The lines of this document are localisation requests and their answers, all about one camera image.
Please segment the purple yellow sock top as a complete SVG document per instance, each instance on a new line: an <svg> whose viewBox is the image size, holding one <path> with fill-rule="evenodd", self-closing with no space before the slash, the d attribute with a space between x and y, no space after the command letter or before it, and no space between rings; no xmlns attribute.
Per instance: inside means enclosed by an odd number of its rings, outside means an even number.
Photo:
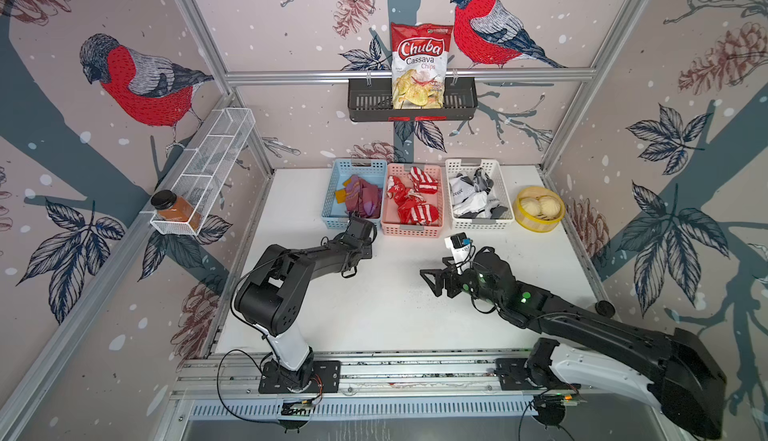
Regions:
<svg viewBox="0 0 768 441"><path fill-rule="evenodd" d="M375 184L364 180L361 199L358 202L344 203L349 214L358 217L373 219L381 215L382 189Z"/></svg>

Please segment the purple yellow sock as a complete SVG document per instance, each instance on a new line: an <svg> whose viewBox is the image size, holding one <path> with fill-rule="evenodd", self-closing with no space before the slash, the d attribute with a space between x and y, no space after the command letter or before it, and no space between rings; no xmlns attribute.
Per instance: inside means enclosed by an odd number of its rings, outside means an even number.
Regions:
<svg viewBox="0 0 768 441"><path fill-rule="evenodd" d="M358 202L344 203L349 214L358 217L373 219L381 215L382 189L375 184L364 180L361 199Z"/></svg>
<svg viewBox="0 0 768 441"><path fill-rule="evenodd" d="M334 197L337 204L358 202L361 199L364 180L358 175L352 175L342 183L342 187L335 191Z"/></svg>

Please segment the red snowflake sock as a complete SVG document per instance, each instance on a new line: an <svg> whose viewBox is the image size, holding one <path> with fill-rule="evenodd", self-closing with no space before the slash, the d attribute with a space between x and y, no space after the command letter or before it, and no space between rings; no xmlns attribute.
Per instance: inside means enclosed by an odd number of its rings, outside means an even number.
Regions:
<svg viewBox="0 0 768 441"><path fill-rule="evenodd" d="M411 189L407 187L398 176L389 175L387 178L386 194L389 200L397 206L401 206L407 201L411 194Z"/></svg>

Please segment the red santa pattern sock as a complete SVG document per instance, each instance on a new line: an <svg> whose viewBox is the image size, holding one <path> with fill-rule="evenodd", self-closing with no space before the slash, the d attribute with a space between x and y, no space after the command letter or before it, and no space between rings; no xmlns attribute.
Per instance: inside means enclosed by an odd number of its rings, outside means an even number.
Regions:
<svg viewBox="0 0 768 441"><path fill-rule="evenodd" d="M402 224L432 226L440 222L437 207L419 196L406 196L398 205L399 220Z"/></svg>

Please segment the red white striped sock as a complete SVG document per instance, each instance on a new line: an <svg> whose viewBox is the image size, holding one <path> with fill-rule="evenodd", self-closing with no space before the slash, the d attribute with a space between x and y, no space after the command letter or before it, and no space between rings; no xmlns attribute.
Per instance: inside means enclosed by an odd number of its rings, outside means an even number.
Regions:
<svg viewBox="0 0 768 441"><path fill-rule="evenodd" d="M413 166L409 171L413 189L420 194L436 194L439 182L419 167Z"/></svg>

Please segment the white grey patterned sock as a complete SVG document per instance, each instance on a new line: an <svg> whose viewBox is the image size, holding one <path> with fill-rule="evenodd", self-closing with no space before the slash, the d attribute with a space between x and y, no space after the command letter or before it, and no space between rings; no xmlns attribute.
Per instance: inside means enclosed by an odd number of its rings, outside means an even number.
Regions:
<svg viewBox="0 0 768 441"><path fill-rule="evenodd" d="M476 192L478 193L484 192L487 195L491 194L494 188L495 182L490 177L490 175L484 170L483 167L478 167L475 170L472 179L473 179L473 186Z"/></svg>

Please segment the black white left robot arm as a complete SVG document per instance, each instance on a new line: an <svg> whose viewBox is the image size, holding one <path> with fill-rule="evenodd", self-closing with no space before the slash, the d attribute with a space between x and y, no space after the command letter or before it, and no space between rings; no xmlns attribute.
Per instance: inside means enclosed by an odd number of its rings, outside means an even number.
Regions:
<svg viewBox="0 0 768 441"><path fill-rule="evenodd" d="M256 265L242 275L230 311L267 341L272 360L266 364L266 379L296 393L321 385L314 352L296 325L310 282L327 275L354 277L358 264L373 257L376 237L373 222L353 216L343 232L323 238L317 247L268 246Z"/></svg>

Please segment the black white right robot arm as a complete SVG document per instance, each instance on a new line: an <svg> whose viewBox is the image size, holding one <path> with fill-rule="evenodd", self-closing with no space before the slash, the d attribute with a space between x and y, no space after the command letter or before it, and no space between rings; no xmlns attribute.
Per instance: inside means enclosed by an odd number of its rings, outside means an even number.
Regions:
<svg viewBox="0 0 768 441"><path fill-rule="evenodd" d="M435 296L469 295L509 324L539 334L525 363L536 387L588 385L641 401L693 436L722 435L727 378L699 339L639 328L518 280L491 247L423 269Z"/></svg>

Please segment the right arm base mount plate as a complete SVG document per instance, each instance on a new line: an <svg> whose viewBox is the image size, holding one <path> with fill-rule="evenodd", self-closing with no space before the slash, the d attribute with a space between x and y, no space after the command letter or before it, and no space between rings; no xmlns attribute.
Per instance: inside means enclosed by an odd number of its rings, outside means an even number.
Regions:
<svg viewBox="0 0 768 441"><path fill-rule="evenodd" d="M545 362L534 363L525 358L497 358L494 374L503 391L513 390L570 390Z"/></svg>

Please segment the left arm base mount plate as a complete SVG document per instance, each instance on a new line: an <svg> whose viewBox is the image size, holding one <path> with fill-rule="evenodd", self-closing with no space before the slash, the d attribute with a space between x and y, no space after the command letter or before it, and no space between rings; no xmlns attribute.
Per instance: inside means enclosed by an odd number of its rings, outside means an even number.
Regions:
<svg viewBox="0 0 768 441"><path fill-rule="evenodd" d="M290 371L275 360L262 368L260 394L319 394L337 393L341 378L338 360L307 360L298 371Z"/></svg>

